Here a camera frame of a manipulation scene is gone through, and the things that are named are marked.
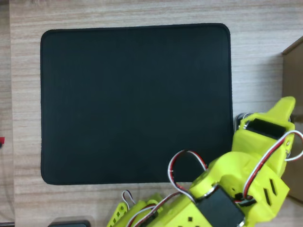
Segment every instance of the cable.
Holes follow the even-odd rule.
[[[302,143],[303,143],[303,134],[300,133],[299,131],[297,130],[291,130],[291,131],[288,131],[287,133],[285,133],[279,140],[277,140],[276,143],[274,143],[273,146],[271,146],[268,151],[263,155],[263,157],[260,159],[260,161],[256,164],[255,168],[253,169],[253,171],[251,172],[251,174],[249,175],[247,181],[245,182],[244,184],[244,187],[243,187],[243,198],[245,199],[248,199],[250,200],[251,198],[248,198],[248,190],[253,182],[253,180],[256,178],[258,172],[260,171],[260,169],[263,167],[263,165],[267,162],[267,160],[271,157],[271,155],[284,143],[286,137],[289,135],[289,134],[296,134],[298,135],[301,140],[302,140]],[[293,161],[293,160],[297,160],[299,159],[300,157],[303,156],[303,151],[295,156],[295,157],[292,157],[292,158],[287,158],[285,159],[285,161]]]
[[[191,151],[191,150],[181,150],[179,151],[177,154],[175,154],[172,159],[170,160],[169,162],[169,166],[168,166],[168,169],[167,169],[167,174],[168,174],[168,177],[169,177],[169,181],[171,182],[171,184],[181,193],[185,194],[193,203],[196,203],[195,199],[194,199],[194,196],[188,191],[186,190],[185,188],[183,188],[182,186],[180,186],[178,183],[175,182],[174,180],[174,176],[173,176],[173,166],[177,160],[177,158],[179,157],[180,154],[182,153],[185,153],[185,152],[188,152],[192,155],[194,155],[198,161],[200,162],[202,168],[204,169],[204,171],[207,169],[207,165],[205,164],[204,160],[194,151]]]
[[[144,221],[146,221],[149,217],[151,217],[154,213],[156,213],[156,211],[164,204],[166,203],[168,200],[170,200],[172,197],[176,196],[176,195],[180,195],[180,192],[175,192],[173,194],[170,194],[168,196],[166,196],[163,200],[161,200],[154,208],[152,208],[152,210],[145,215],[143,218],[141,218],[133,227],[139,227]]]
[[[153,209],[155,207],[155,204],[150,204],[147,205],[146,207],[144,207],[142,210],[138,211],[137,213],[135,213],[131,219],[129,219],[128,223],[126,224],[127,227],[130,227],[133,223],[133,221],[135,220],[136,216],[144,211],[147,211],[149,209]]]
[[[122,192],[121,197],[122,197],[123,201],[124,201],[124,202],[126,203],[126,205],[127,205],[127,210],[129,210],[129,204],[128,204],[128,202],[126,201],[125,196],[124,196],[125,193],[128,194],[129,198],[131,199],[131,201],[133,202],[134,205],[136,204],[136,202],[134,201],[133,196],[132,196],[132,194],[131,194],[131,192],[130,192],[129,190],[124,190],[124,191]]]

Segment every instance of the yellow robotic arm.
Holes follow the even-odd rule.
[[[156,194],[129,210],[122,202],[107,227],[253,227],[272,220],[289,191],[281,176],[299,133],[288,121],[294,104],[293,97],[284,97],[267,113],[243,119],[231,152],[190,186],[195,201],[182,194],[162,205]],[[155,206],[159,209],[150,213]]]

